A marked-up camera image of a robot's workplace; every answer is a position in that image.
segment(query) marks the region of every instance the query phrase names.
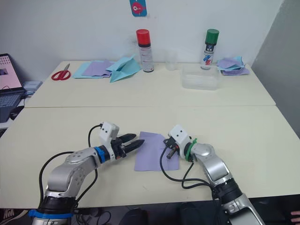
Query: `cable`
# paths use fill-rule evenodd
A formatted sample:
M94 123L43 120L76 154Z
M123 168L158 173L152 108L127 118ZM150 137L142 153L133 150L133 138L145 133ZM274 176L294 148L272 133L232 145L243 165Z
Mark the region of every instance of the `cable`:
M31 96L30 97L28 96L26 98L31 98ZM25 100L26 100L26 98L24 98L24 102L23 102L24 107L25 107Z
M82 192L82 194L77 198L77 200L75 201L74 205L72 206L72 209L71 211L74 210L74 208L76 208L78 206L78 203L80 201L80 199L82 199L82 197L85 195L85 193L88 192L88 190L96 183L97 181L97 178L98 178L98 171L97 169L95 169L95 178L93 180L93 182Z
M184 189L190 189L190 188L195 188L195 187L198 187L198 186L207 186L207 187L210 187L211 189L211 196L212 196L212 201L213 201L213 204L215 205L215 208L216 208L216 212L215 212L215 216L214 216L214 222L213 224L216 225L216 224L221 224L220 223L220 218L219 218L219 211L221 209L221 201L219 201L219 205L217 206L216 205L216 199L215 199L215 195L217 195L216 191L215 191L215 187L212 186L210 183L208 183L207 181L205 180L202 180L202 179L198 179L198 178L192 178L192 179L186 179L186 176L188 175L188 172L192 169L194 163L192 162L191 166L188 168L188 170L186 171L186 173L184 174L184 177L183 179L175 179L175 178L172 178L170 177L164 170L163 168L163 163L162 163L162 159L163 159L163 156L165 154L165 151L167 150L167 146L164 148L163 152L161 153L160 155L160 159L159 159L159 164L160 164L160 168L163 172L163 174L170 180L172 181L176 181L176 182L181 182L181 186L184 188ZM193 184L193 185L190 185L190 186L184 186L184 182L186 181L200 181L201 183L198 183L198 184Z
M189 171L192 169L193 165L194 165L194 162L192 162L191 166L188 168L187 172L183 176L183 180L186 179L186 177L187 177ZM181 182L181 186L184 189L190 189L190 188L194 188L194 187L197 187L197 186L205 186L205 184L201 184L200 183L200 184L194 184L194 185L191 185L191 186L184 186L184 181L182 181ZM214 206L216 208L216 212L215 212L215 215L214 215L214 222L213 222L213 224L216 224L216 220L217 220L218 224L221 224L220 218L218 216L219 213L220 213L220 210L221 210L221 204L219 204L219 205L216 204L216 199L214 197L214 192L215 192L215 189L214 188L211 189L212 202L213 202L213 204L214 204Z
M8 87L7 85L5 85L3 88L1 88L1 90L3 90L5 87ZM11 88L10 87L8 87L7 89L10 89L11 90Z
M88 135L88 145L89 145L89 147L90 147L90 134L92 133L93 129L99 128L99 127L102 127L102 124L95 125L95 126L93 126L93 127L90 129L89 135Z
M77 215L76 215L76 222L77 222L79 225L81 225L81 224L83 224L83 225L89 225L88 222L87 222L85 219L83 219L83 215L82 215L82 214L77 214Z
M95 125L93 126L90 131L89 131L89 134L88 134L88 145L90 147L90 134L92 133L93 129L97 128L97 127L102 127L102 124L99 124L99 125ZM76 208L78 206L78 203L80 201L80 199L82 199L82 197L88 192L88 190L96 183L97 181L97 178L98 178L98 171L97 169L95 169L95 178L93 180L93 182L82 192L82 194L77 198L77 200L75 201L71 211L74 210L74 208Z
M44 190L43 190L43 181L42 181L44 169L54 158L61 156L61 155L65 155L65 154L71 154L71 153L73 153L73 151L64 151L64 152L58 153L58 154L52 156L50 159L48 159L47 162L45 162L45 164L41 168L41 170L39 172L39 176L38 176L39 191L40 191L40 199L39 199L38 208L40 208L40 206L43 202L43 199L44 199Z
M109 214L109 217L108 217L108 219L106 220L106 222L103 223L102 225L106 225L106 224L111 220L112 214L111 214L109 211L104 211L104 212L98 217L98 220L97 220L96 225L99 225L99 220L100 220L101 216L102 216L104 213L106 213L106 212Z

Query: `person's foot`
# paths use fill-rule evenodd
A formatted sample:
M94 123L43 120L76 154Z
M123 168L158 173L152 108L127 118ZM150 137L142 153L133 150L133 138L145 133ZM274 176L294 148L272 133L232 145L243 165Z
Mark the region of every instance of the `person's foot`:
M18 209L1 209L0 213L0 225L5 225L8 222L21 218L26 215L28 210L18 210Z

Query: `laptop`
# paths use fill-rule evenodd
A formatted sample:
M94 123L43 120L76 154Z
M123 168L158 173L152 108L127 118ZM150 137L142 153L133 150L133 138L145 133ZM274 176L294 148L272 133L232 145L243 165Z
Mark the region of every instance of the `laptop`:
M0 123L8 120L10 111L20 102L25 89L8 54L0 54Z

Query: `blue strap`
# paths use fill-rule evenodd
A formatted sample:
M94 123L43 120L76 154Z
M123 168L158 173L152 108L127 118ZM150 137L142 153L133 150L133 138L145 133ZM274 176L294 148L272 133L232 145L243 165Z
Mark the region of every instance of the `blue strap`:
M94 149L98 152L98 155L101 157L102 163L105 162L104 151L99 147L94 147Z
M67 219L71 218L73 216L72 213L66 213L66 214L44 214L40 213L36 210L30 210L29 211L30 217L37 217L41 219Z

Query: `gray wall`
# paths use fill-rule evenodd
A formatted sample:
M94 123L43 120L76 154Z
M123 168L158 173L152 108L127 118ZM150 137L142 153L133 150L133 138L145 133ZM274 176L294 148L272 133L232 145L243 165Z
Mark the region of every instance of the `gray wall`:
M285 0L252 65L300 137L300 0Z

